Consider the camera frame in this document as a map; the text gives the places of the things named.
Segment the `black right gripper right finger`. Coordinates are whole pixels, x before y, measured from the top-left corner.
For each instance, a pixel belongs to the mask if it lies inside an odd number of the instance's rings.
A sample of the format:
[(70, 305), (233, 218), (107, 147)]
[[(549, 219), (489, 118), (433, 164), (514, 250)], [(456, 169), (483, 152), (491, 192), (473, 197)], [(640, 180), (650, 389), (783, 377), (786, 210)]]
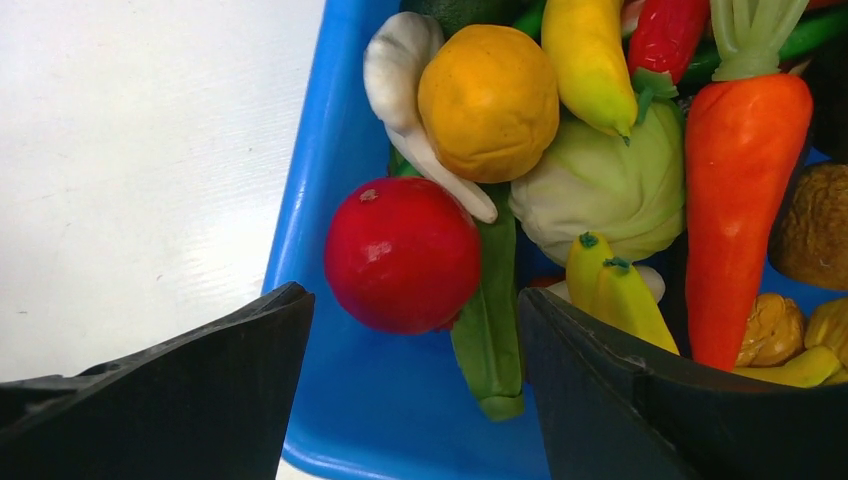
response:
[(847, 388), (697, 364), (544, 289), (518, 299), (554, 479), (843, 479)]

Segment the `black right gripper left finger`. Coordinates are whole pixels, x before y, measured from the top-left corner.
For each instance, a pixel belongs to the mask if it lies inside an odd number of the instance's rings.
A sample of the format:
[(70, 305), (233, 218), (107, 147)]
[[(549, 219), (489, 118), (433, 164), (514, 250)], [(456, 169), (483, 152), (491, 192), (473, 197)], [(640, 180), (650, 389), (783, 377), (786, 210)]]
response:
[(315, 297), (290, 282), (75, 376), (1, 386), (5, 479), (272, 479)]

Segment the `yellow toy banana bunch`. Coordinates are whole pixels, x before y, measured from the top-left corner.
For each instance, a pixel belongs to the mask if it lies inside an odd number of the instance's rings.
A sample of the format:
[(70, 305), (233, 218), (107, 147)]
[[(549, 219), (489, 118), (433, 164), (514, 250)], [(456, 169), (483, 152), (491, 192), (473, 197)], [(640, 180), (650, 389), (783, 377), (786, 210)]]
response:
[[(572, 244), (564, 285), (572, 305), (601, 322), (675, 356), (680, 352), (640, 267), (613, 255), (606, 239), (585, 232)], [(804, 350), (781, 366), (737, 367), (746, 378), (798, 388), (847, 381), (847, 318), (813, 317)]]

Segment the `red toy apple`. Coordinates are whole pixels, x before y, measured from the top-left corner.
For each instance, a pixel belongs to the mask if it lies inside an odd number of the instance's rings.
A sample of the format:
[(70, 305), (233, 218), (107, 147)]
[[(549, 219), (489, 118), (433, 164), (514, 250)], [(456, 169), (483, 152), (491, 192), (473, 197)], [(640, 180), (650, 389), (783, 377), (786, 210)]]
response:
[(339, 206), (324, 249), (337, 302), (372, 329), (418, 335), (448, 325), (478, 289), (482, 241), (437, 183), (384, 177)]

